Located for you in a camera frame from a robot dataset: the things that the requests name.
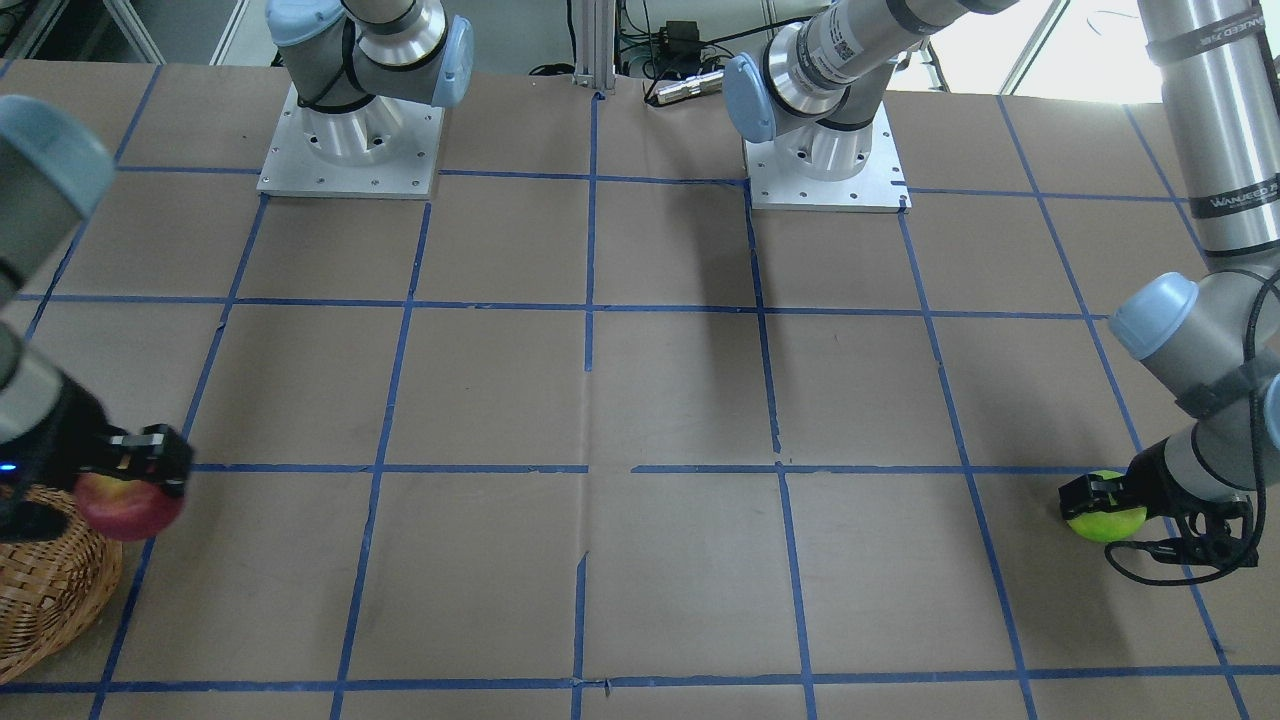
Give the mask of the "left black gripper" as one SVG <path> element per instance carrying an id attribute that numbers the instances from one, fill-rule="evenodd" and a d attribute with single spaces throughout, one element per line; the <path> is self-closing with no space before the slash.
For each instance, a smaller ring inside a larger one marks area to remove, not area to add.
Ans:
<path id="1" fill-rule="evenodd" d="M 1167 441 L 1140 451 L 1123 473 L 1087 473 L 1059 487 L 1061 518 L 1144 509 L 1147 518 L 1184 518 L 1210 502 L 1180 486 L 1165 459 Z"/>

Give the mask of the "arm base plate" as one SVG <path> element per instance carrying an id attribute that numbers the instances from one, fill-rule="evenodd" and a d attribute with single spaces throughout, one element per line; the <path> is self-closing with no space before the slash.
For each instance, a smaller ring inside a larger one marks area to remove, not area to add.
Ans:
<path id="1" fill-rule="evenodd" d="M 302 108 L 291 87 L 257 190 L 289 199 L 428 201 L 444 119 L 442 108 L 392 97 L 325 114 Z"/>
<path id="2" fill-rule="evenodd" d="M 742 143 L 751 205 L 776 211 L 902 213 L 913 206 L 884 104 L 850 132 L 809 126 Z"/>

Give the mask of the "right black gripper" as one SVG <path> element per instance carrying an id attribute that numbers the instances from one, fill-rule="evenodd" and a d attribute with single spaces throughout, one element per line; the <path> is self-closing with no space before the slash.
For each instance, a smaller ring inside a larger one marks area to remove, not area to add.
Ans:
<path id="1" fill-rule="evenodd" d="M 59 375 L 47 414 L 15 439 L 3 443 L 1 539 L 54 541 L 76 511 L 36 497 L 40 489 L 70 495 L 84 469 L 118 480 L 142 480 L 165 496 L 184 498 L 195 447 L 174 427 L 154 424 L 137 432 L 113 425 L 100 401 L 68 375 Z"/>

